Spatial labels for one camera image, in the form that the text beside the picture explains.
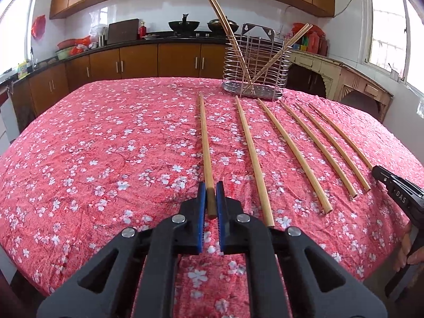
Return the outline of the person's right hand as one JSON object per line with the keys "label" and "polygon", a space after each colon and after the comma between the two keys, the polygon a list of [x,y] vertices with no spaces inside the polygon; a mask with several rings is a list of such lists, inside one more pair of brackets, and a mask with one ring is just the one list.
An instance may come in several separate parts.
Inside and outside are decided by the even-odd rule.
{"label": "person's right hand", "polygon": [[424,250],[420,248],[414,253],[409,255],[412,248],[412,243],[410,241],[410,234],[412,231],[412,224],[408,223],[405,227],[405,233],[401,240],[400,250],[395,259],[394,270],[399,271],[401,268],[404,268],[406,265],[417,265],[424,261]]}

